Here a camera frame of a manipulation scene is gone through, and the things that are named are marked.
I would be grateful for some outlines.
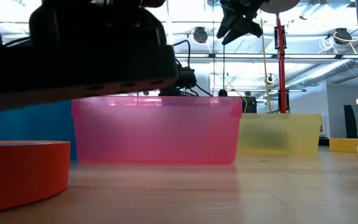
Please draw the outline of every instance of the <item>ceiling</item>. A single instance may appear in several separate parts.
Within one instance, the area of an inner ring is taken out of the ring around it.
[[[162,7],[149,10],[163,22],[168,43],[190,41],[191,66],[196,69],[196,72],[208,73],[211,79],[215,79],[215,84],[211,82],[211,88],[222,86],[223,78],[220,74],[223,69],[229,74],[229,80],[236,88],[264,88],[262,38],[245,35],[224,48],[221,40],[217,39],[214,34],[220,26],[223,12],[219,4],[212,4],[213,1],[167,0]],[[28,18],[40,2],[41,0],[0,0],[0,32],[5,42],[28,35]],[[331,58],[336,54],[358,55],[358,26],[354,1],[324,0],[327,4],[310,4],[311,2],[316,1],[301,0],[297,7],[280,15],[287,34],[286,54],[304,55],[296,60],[287,60],[286,81],[288,82],[322,63],[331,63],[332,61],[326,60],[331,54],[333,55]],[[273,39],[276,17],[263,12],[259,13],[254,21],[259,23],[261,19],[263,20],[266,54],[276,54]],[[205,28],[208,33],[207,43],[199,44],[194,41],[195,27]],[[356,52],[349,44],[335,44],[333,38],[326,40],[328,33],[336,28],[347,29],[355,40],[352,44]],[[175,52],[180,61],[185,63],[187,45],[175,47]],[[223,66],[222,57],[216,56],[215,60],[210,57],[214,54],[224,55],[225,66]],[[268,57],[267,73],[277,77],[278,60]],[[358,65],[350,69],[357,73],[357,67]],[[330,77],[329,80],[335,81],[348,75],[352,73],[342,71],[337,77]],[[357,84],[356,80],[358,79],[350,79],[346,83]]]

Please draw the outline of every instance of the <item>red pole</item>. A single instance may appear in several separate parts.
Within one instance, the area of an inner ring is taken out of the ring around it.
[[[278,80],[280,82],[280,97],[281,97],[281,113],[287,113],[287,98],[286,98],[286,91],[285,91],[285,66],[284,66],[284,59],[285,59],[285,49],[284,49],[284,35],[283,30],[281,28],[281,20],[280,16],[277,14],[277,29],[278,29],[278,52],[277,55],[279,56],[279,63],[278,63]]]

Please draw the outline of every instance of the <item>wooden table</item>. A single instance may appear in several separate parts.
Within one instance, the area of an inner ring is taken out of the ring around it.
[[[358,223],[356,154],[249,155],[236,166],[74,166],[64,193],[0,223]]]

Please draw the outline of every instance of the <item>table surface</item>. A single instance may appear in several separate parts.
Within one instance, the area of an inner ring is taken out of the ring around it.
[[[357,155],[248,155],[236,166],[74,166],[56,197],[0,223],[358,223]]]

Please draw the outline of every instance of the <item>pink plastic bin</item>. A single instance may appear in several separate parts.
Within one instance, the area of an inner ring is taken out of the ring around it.
[[[102,96],[73,100],[85,163],[232,164],[241,99]]]

